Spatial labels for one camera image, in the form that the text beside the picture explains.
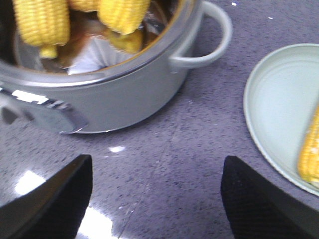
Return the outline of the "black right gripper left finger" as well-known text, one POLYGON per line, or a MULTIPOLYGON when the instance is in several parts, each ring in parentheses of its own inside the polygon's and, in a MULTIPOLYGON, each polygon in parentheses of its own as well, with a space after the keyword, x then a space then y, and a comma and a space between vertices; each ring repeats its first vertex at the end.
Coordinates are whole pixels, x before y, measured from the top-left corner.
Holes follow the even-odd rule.
POLYGON ((92 189, 92 158, 79 155, 45 183, 0 208, 0 237, 75 238, 92 189))

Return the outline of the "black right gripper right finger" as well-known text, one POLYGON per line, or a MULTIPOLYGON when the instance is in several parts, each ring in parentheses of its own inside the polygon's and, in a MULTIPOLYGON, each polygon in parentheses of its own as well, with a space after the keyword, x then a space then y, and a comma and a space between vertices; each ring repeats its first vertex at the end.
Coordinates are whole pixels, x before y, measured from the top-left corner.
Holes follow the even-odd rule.
POLYGON ((220 190, 236 239, 319 237, 319 212, 279 189, 239 157, 225 158, 220 190))

